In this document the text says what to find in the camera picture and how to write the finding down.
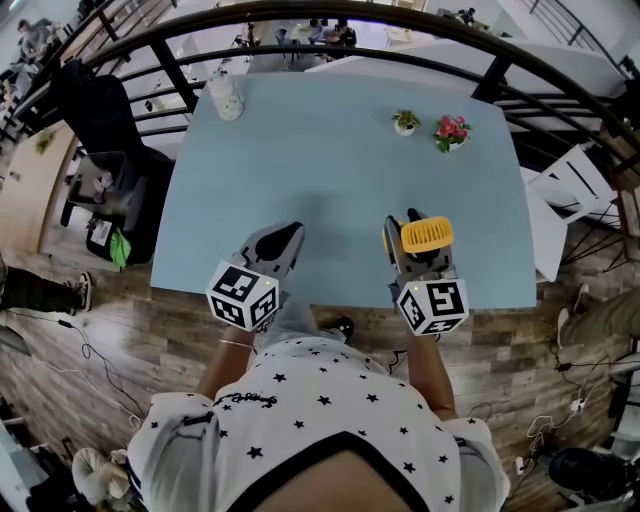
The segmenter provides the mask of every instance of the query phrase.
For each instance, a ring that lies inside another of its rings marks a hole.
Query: pants
[[[560,333],[561,343],[600,343],[613,335],[640,338],[640,288],[602,302],[583,295],[587,311],[569,320]]]
[[[13,267],[7,268],[7,281],[0,297],[0,309],[25,308],[45,313],[68,313],[80,307],[82,299],[68,286],[47,281]]]
[[[281,341],[299,338],[331,338],[342,343],[345,335],[339,329],[320,330],[309,304],[288,300],[264,334],[258,335],[260,351]]]

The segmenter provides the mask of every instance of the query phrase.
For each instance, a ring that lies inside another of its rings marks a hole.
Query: white bottle
[[[240,117],[244,106],[240,92],[228,74],[218,69],[207,82],[207,89],[223,121],[233,121]]]

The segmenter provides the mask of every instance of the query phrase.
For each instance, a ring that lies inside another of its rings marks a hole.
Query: green cloth
[[[127,268],[127,258],[131,254],[131,244],[124,237],[120,228],[116,228],[113,235],[111,235],[109,254],[116,267]]]

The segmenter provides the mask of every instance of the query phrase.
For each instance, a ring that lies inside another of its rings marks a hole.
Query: white chair
[[[578,211],[564,219],[567,224],[599,208],[606,208],[616,196],[580,146],[575,146],[547,170],[528,181],[527,187],[535,188],[543,183],[544,186],[548,186],[549,178],[552,176],[557,178],[558,188],[571,194],[580,205]]]
[[[532,188],[527,187],[527,206],[533,239],[537,282],[556,280],[567,239],[567,223]]]

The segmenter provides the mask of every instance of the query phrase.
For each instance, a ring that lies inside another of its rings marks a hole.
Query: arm
[[[227,327],[223,339],[245,346],[220,343],[200,379],[196,392],[215,400],[220,388],[240,379],[247,370],[255,336],[253,332],[246,332],[237,327]]]
[[[457,418],[453,389],[433,336],[408,334],[409,382],[442,421]]]

